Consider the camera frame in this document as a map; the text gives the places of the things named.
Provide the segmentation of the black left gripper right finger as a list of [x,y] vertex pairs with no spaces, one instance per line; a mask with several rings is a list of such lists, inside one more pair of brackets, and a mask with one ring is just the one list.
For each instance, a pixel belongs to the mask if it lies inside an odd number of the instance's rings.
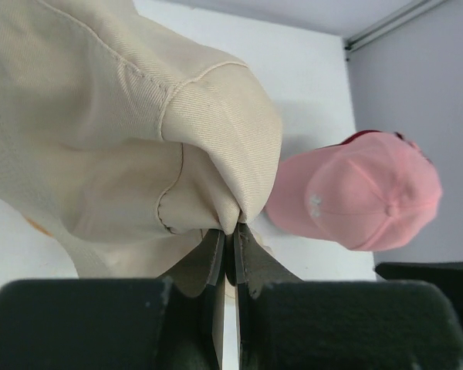
[[246,224],[233,233],[233,286],[235,287],[240,369],[278,369],[277,336],[279,294],[290,283],[301,283],[256,240]]

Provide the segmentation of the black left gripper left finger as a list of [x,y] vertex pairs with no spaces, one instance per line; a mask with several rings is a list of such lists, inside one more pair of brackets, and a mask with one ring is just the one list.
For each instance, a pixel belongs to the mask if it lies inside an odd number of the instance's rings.
[[165,275],[171,292],[157,346],[159,369],[221,369],[225,234],[210,230]]

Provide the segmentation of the pink cap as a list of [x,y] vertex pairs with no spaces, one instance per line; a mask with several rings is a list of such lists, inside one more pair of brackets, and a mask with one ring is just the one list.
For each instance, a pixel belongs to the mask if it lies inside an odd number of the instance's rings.
[[415,143],[366,130],[282,161],[265,212],[289,234],[377,252],[407,245],[441,197],[436,167]]

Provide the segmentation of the beige bucket hat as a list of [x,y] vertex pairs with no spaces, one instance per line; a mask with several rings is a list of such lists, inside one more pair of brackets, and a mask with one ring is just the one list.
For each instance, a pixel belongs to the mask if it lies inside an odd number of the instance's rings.
[[0,1],[0,199],[80,277],[158,275],[165,247],[254,220],[281,145],[242,60],[131,1]]

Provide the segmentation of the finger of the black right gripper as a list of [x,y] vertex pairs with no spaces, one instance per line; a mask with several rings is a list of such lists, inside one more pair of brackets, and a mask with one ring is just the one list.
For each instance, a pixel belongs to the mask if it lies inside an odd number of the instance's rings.
[[463,308],[463,261],[448,263],[383,262],[375,272],[385,280],[425,281],[438,287],[456,308]]

